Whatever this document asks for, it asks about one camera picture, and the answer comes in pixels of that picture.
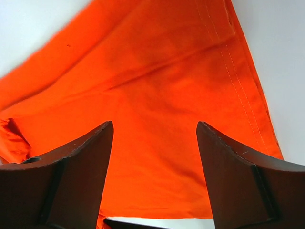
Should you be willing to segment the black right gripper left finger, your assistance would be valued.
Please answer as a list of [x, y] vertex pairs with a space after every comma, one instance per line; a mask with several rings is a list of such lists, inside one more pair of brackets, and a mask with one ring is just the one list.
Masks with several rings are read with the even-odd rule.
[[1, 228], [96, 228], [112, 140], [107, 121], [48, 153], [2, 165]]

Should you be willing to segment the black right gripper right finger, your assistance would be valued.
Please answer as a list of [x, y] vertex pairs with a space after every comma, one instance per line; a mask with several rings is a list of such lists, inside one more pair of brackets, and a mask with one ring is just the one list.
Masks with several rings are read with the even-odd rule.
[[217, 229], [302, 229], [305, 168], [265, 155], [205, 122], [196, 129]]

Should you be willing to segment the orange t-shirt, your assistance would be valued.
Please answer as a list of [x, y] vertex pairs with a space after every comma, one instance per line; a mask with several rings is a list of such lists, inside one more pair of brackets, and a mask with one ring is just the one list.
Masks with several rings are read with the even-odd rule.
[[0, 81], [0, 157], [21, 163], [111, 120], [106, 217], [212, 217], [205, 121], [282, 159], [229, 0], [94, 0]]

